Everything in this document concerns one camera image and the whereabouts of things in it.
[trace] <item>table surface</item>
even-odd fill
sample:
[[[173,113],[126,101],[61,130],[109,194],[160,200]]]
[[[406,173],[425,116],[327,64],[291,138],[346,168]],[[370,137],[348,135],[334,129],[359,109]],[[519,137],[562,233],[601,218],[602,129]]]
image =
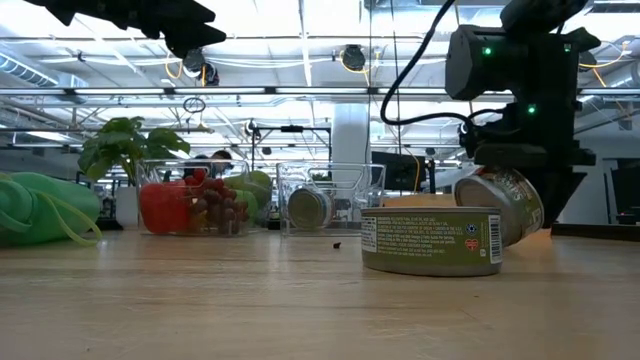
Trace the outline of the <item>table surface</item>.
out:
[[[638,359],[640,244],[536,234],[501,274],[362,267],[357,238],[105,234],[0,250],[0,358]]]

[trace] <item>person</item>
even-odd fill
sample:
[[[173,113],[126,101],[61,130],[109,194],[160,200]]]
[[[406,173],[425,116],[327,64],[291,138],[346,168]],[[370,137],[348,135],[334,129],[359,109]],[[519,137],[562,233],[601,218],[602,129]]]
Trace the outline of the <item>person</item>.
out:
[[[194,159],[200,159],[200,160],[207,160],[209,159],[209,157],[207,155],[198,155],[196,156]],[[196,169],[198,168],[205,168],[205,170],[207,171],[207,176],[210,176],[211,171],[209,170],[209,166],[210,164],[207,162],[201,162],[201,163],[196,163],[196,162],[189,162],[188,163],[191,166],[197,166],[197,167],[193,167],[193,168],[185,168],[184,169],[184,175],[182,175],[182,179],[186,179],[189,176],[193,176],[193,174],[195,173]]]
[[[231,154],[226,151],[226,150],[218,150],[215,153],[213,153],[213,156],[211,156],[212,159],[214,160],[232,160],[233,158],[231,157]],[[231,171],[231,169],[233,169],[233,165],[231,165],[230,163],[223,163],[223,162],[219,162],[219,163],[215,163],[213,165],[213,177],[218,176],[218,175],[224,175],[225,173]]]

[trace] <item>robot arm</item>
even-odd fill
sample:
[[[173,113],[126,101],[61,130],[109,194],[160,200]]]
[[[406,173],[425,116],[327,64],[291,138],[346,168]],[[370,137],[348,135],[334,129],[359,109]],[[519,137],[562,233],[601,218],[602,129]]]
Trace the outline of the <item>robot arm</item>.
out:
[[[550,33],[579,12],[586,0],[514,0],[501,14],[502,28],[462,25],[452,35],[446,91],[471,101],[485,91],[510,90],[515,101],[502,118],[462,129],[460,144],[478,165],[515,168],[538,191],[544,227],[560,215],[595,155],[574,140],[580,53],[600,41],[580,28]]]

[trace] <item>metal frame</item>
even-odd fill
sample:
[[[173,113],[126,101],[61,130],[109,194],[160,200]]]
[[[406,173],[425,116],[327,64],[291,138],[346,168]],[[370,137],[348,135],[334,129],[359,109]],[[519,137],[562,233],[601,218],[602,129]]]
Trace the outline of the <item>metal frame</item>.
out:
[[[0,88],[0,96],[174,96],[174,95],[385,95],[384,87],[143,87],[143,88]],[[402,96],[448,96],[442,87],[400,88]],[[583,88],[578,95],[640,95],[640,88]],[[513,97],[510,91],[486,91],[482,96]]]

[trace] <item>computer monitor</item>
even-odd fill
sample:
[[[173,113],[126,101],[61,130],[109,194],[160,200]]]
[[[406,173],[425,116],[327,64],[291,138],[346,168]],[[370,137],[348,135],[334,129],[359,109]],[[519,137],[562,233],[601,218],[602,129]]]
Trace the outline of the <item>computer monitor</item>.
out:
[[[418,187],[416,190],[420,190],[420,183],[427,179],[427,171],[425,166],[425,157],[411,155],[398,155],[385,152],[374,151],[371,153],[371,162],[373,164],[381,164],[387,167],[387,173],[385,174],[385,190],[394,191],[414,191],[416,189],[416,171],[418,174]],[[378,176],[374,169],[374,178]]]

